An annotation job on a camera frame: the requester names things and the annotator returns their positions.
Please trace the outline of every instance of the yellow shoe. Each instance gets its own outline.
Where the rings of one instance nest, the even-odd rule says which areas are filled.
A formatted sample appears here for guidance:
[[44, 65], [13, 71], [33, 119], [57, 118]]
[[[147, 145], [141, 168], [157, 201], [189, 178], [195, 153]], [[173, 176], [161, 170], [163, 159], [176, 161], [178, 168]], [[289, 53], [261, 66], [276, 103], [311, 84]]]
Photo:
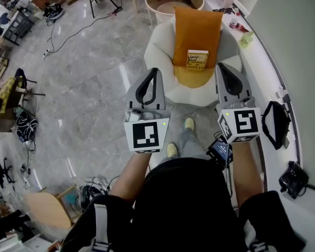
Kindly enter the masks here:
[[173, 143], [169, 143], [167, 146], [167, 156], [168, 158], [176, 157], [177, 156], [177, 148], [176, 145]]
[[195, 130], [195, 122], [192, 118], [187, 118], [184, 122], [184, 129], [191, 129], [192, 131]]

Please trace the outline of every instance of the black bag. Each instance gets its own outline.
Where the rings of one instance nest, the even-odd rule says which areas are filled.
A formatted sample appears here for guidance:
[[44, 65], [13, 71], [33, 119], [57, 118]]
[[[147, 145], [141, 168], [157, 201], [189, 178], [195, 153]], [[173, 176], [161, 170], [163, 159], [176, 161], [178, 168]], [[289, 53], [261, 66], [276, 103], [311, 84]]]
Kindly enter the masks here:
[[30, 119], [26, 111], [23, 111], [17, 118], [15, 126], [16, 133], [21, 142], [33, 140], [35, 137], [36, 126], [38, 122], [36, 119]]

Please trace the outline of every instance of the red object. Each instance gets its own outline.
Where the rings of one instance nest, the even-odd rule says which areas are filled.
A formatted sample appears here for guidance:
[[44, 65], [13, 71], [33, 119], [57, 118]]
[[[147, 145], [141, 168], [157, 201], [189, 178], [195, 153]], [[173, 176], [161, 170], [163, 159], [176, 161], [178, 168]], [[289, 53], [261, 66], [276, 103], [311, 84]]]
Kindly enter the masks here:
[[240, 23], [237, 23], [237, 24], [236, 24], [236, 28], [237, 28], [238, 30], [242, 31], [243, 33], [249, 32], [249, 30], [246, 29], [246, 28], [245, 28], [242, 24], [240, 24]]

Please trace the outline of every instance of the white cube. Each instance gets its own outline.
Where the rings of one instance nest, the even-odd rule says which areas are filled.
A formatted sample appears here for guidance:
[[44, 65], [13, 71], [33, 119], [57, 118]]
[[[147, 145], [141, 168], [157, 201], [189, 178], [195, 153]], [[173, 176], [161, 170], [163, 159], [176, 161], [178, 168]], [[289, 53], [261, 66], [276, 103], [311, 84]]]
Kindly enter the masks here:
[[218, 118], [227, 143], [247, 142], [261, 133], [259, 108], [223, 109]]

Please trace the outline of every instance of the gray pants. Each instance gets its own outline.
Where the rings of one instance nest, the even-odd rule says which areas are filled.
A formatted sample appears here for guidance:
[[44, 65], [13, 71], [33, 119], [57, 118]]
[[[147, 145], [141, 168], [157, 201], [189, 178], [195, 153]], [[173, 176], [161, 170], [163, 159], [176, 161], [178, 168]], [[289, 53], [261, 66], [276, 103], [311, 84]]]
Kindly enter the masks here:
[[196, 138], [193, 130], [185, 129], [180, 135], [178, 140], [178, 155], [173, 157], [164, 158], [161, 163], [177, 158], [196, 158], [203, 160], [210, 160], [210, 156], [205, 154], [205, 151], [201, 148], [198, 139]]

